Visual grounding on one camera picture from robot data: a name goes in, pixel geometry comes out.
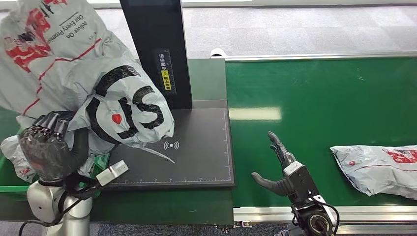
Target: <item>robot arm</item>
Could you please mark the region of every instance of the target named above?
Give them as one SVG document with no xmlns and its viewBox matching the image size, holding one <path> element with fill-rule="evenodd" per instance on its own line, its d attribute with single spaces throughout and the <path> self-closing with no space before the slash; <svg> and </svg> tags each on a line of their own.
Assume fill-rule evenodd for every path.
<svg viewBox="0 0 417 236">
<path fill-rule="evenodd" d="M 86 128 L 74 131 L 70 150 L 64 137 L 72 117 L 71 112 L 51 112 L 20 134 L 22 151 L 39 176 L 28 188 L 30 208 L 39 220 L 23 223 L 19 236 L 28 223 L 44 226 L 46 236 L 88 236 L 92 197 L 128 170 L 120 161 L 96 179 L 79 175 L 89 156 L 89 134 Z"/>
<path fill-rule="evenodd" d="M 294 155 L 286 150 L 274 133 L 269 132 L 268 136 L 272 142 L 270 147 L 281 163 L 284 177 L 278 181 L 271 181 L 262 178 L 258 173 L 252 173 L 254 180 L 278 196 L 289 198 L 294 214 L 293 224 L 298 225 L 307 236 L 335 235 L 339 226 L 337 210 L 326 204 L 323 197 L 320 196 L 306 166 L 299 163 Z M 335 210 L 337 221 L 335 221 L 329 207 Z"/>
</svg>

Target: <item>white connector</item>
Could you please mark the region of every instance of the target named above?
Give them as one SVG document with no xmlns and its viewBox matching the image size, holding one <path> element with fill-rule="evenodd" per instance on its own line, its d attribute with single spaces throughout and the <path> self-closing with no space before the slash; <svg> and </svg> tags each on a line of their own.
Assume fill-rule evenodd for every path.
<svg viewBox="0 0 417 236">
<path fill-rule="evenodd" d="M 103 172 L 99 173 L 96 178 L 101 186 L 105 186 L 111 181 L 117 179 L 119 176 L 123 175 L 129 168 L 124 161 L 119 161 L 118 163 L 110 166 L 105 169 Z"/>
</svg>

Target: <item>yellow label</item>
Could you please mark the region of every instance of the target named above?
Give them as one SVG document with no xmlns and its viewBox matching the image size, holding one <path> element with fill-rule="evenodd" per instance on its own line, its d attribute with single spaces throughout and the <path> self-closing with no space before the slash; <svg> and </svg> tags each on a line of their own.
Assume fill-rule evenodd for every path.
<svg viewBox="0 0 417 236">
<path fill-rule="evenodd" d="M 162 74 L 162 79 L 164 81 L 165 90 L 172 90 L 168 70 L 161 70 L 161 74 Z"/>
</svg>

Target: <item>black vertical panel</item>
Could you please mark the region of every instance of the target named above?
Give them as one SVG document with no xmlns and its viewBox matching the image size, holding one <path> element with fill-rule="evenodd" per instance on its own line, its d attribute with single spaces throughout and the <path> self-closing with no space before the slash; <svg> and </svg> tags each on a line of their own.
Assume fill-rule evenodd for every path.
<svg viewBox="0 0 417 236">
<path fill-rule="evenodd" d="M 120 0 L 120 3 L 142 67 L 164 94 L 170 109 L 192 109 L 181 0 Z M 161 50 L 169 50 L 171 67 L 167 70 L 175 93 L 164 86 L 161 65 L 157 63 Z"/>
</svg>

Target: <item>gray robotic hand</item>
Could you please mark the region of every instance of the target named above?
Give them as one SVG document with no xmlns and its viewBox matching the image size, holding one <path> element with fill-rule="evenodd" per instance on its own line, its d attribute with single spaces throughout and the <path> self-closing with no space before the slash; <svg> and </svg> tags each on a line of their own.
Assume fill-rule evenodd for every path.
<svg viewBox="0 0 417 236">
<path fill-rule="evenodd" d="M 42 182 L 59 182 L 81 167 L 88 158 L 89 134 L 86 128 L 74 132 L 69 149 L 64 140 L 73 112 L 51 112 L 41 116 L 20 135 L 20 146 Z"/>
</svg>

